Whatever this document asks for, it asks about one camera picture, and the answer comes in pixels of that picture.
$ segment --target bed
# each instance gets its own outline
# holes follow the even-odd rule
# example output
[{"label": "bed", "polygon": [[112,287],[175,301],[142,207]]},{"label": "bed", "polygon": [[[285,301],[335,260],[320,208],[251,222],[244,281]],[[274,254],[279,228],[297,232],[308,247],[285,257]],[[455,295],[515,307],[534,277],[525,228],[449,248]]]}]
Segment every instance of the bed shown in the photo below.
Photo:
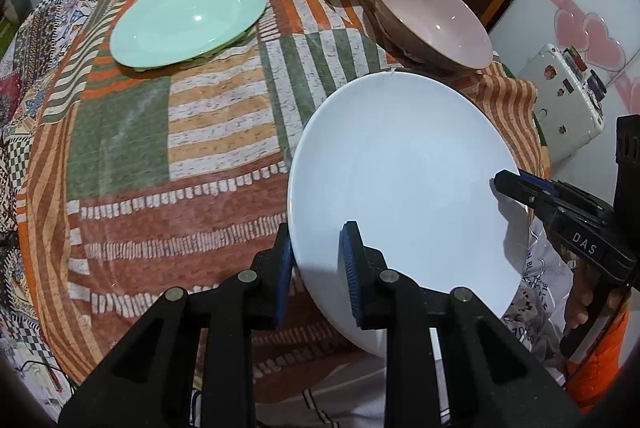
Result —
[{"label": "bed", "polygon": [[[380,32],[371,0],[269,0],[230,48],[135,72],[108,48],[134,1],[43,0],[0,64],[23,87],[0,149],[12,239],[0,248],[0,327],[23,361],[47,362],[75,382],[164,289],[206,290],[270,247],[286,220],[298,137],[328,94],[371,71],[421,68]],[[517,164],[543,176],[533,85],[494,62],[454,86]],[[545,306],[543,290],[526,292],[516,311]],[[527,328],[511,320],[512,330]],[[256,332],[252,345],[261,402],[298,394],[362,354],[295,270],[282,330]],[[54,371],[38,389],[53,417],[71,393],[63,376]]]}]

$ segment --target white plate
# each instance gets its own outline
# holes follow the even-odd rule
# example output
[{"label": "white plate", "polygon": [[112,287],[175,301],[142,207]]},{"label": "white plate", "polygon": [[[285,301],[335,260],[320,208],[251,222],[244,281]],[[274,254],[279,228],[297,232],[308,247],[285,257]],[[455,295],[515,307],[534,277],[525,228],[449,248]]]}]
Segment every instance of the white plate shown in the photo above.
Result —
[{"label": "white plate", "polygon": [[526,209],[492,191],[517,173],[485,116],[452,88],[418,74],[377,72],[334,92],[308,122],[291,165],[287,211],[306,288],[363,350],[385,355],[385,331],[351,315],[338,237],[357,220],[365,246],[423,287],[471,288],[502,316],[520,283]]}]

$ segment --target red fabric patch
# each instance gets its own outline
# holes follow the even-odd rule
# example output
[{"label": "red fabric patch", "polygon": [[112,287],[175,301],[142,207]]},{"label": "red fabric patch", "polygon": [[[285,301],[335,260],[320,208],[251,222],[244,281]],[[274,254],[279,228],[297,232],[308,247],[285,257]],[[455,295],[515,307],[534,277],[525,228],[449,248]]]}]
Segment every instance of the red fabric patch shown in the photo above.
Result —
[{"label": "red fabric patch", "polygon": [[0,126],[6,125],[14,116],[20,103],[21,91],[20,72],[14,71],[0,78]]}]

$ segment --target mint green plate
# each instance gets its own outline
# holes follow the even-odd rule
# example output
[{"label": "mint green plate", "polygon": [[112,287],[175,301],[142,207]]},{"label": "mint green plate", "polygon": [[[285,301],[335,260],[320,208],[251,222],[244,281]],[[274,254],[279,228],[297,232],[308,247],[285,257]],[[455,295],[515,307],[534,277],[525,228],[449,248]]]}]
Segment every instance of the mint green plate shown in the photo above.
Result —
[{"label": "mint green plate", "polygon": [[264,11],[267,0],[138,0],[116,24],[111,55],[152,69],[233,43]]}]

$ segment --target hand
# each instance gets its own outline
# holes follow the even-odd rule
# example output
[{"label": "hand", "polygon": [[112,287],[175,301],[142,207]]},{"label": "hand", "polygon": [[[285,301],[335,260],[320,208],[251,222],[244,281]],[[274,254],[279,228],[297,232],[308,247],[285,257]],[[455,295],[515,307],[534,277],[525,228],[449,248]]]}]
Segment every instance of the hand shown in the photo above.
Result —
[{"label": "hand", "polygon": [[[578,259],[574,270],[574,286],[571,287],[564,307],[564,321],[569,328],[575,329],[589,319],[587,305],[593,300],[593,288],[597,281],[598,271]],[[607,306],[610,309],[615,309],[620,305],[620,300],[622,300],[623,296],[623,289],[614,289],[609,293]]]}]

